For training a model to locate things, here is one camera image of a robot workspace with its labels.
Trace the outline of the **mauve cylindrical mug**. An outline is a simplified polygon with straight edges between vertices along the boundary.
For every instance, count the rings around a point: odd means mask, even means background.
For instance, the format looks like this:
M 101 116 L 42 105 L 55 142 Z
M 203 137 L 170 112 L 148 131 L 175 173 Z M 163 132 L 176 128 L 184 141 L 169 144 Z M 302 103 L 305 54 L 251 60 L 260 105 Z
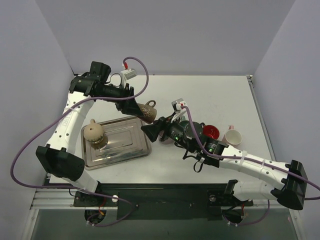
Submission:
M 173 144 L 174 141 L 171 139 L 171 138 L 168 138 L 166 140 L 162 140 L 161 138 L 159 139 L 159 142 L 163 145 L 170 145 L 170 144 Z

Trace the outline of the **small brown mug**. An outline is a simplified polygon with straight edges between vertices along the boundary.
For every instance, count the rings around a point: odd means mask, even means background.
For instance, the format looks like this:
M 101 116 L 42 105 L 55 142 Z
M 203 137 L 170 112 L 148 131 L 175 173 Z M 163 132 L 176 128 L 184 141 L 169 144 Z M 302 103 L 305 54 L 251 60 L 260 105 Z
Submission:
M 145 104 L 138 103 L 137 105 L 142 112 L 142 116 L 138 116 L 138 118 L 147 124 L 152 124 L 157 116 L 156 104 L 155 100 L 149 100 Z

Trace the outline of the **red mug black handle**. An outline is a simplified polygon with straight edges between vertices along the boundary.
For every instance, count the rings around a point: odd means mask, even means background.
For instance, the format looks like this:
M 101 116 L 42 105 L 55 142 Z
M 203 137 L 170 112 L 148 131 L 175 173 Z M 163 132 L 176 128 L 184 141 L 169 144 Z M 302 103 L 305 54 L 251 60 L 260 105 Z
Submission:
M 202 127 L 202 134 L 201 134 L 201 139 L 204 138 L 210 138 L 210 139 L 214 139 L 217 140 L 220 136 L 220 131 L 217 127 L 215 127 L 214 125 L 207 125 L 204 122 L 200 123 L 201 127 Z

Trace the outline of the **cream beige mug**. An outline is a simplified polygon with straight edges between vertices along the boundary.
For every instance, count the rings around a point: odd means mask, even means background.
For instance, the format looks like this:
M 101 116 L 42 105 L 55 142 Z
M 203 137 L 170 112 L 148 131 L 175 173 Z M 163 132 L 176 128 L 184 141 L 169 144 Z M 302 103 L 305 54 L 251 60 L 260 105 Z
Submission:
M 83 129 L 83 137 L 91 144 L 99 144 L 103 141 L 105 132 L 103 127 L 96 123 L 94 119 L 90 120 L 90 123 Z

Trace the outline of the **pink faceted mug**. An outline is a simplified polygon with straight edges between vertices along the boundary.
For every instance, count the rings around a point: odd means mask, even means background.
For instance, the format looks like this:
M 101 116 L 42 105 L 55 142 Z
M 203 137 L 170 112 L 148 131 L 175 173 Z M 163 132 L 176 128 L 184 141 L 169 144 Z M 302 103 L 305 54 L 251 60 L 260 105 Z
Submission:
M 225 132 L 222 142 L 232 145 L 234 147 L 240 145 L 243 141 L 242 134 L 235 129 L 233 125 L 230 125 Z

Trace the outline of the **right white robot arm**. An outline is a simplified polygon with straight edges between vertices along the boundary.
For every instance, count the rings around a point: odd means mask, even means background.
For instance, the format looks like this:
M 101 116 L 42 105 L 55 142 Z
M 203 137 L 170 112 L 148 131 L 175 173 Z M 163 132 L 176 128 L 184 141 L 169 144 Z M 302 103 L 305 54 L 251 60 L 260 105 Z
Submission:
M 302 210 L 306 199 L 307 174 L 297 160 L 290 163 L 263 159 L 213 138 L 212 126 L 188 120 L 161 117 L 141 130 L 151 142 L 173 140 L 203 166 L 237 171 L 255 178 L 253 182 L 230 180 L 223 192 L 230 205 L 246 200 L 276 200 L 282 206 Z

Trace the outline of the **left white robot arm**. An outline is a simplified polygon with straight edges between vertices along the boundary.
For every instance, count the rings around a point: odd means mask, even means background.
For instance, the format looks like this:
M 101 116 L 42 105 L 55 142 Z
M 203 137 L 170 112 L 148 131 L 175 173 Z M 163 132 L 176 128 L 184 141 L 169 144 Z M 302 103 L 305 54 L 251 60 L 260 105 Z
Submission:
M 85 200 L 92 206 L 102 202 L 103 193 L 97 190 L 98 181 L 86 171 L 84 160 L 75 155 L 78 135 L 89 110 L 96 100 L 104 100 L 115 103 L 116 109 L 125 115 L 143 116 L 134 88 L 124 76 L 119 86 L 107 84 L 110 73 L 109 65 L 93 61 L 88 72 L 74 77 L 61 120 L 45 146 L 38 146 L 35 153 L 47 173 L 85 191 Z

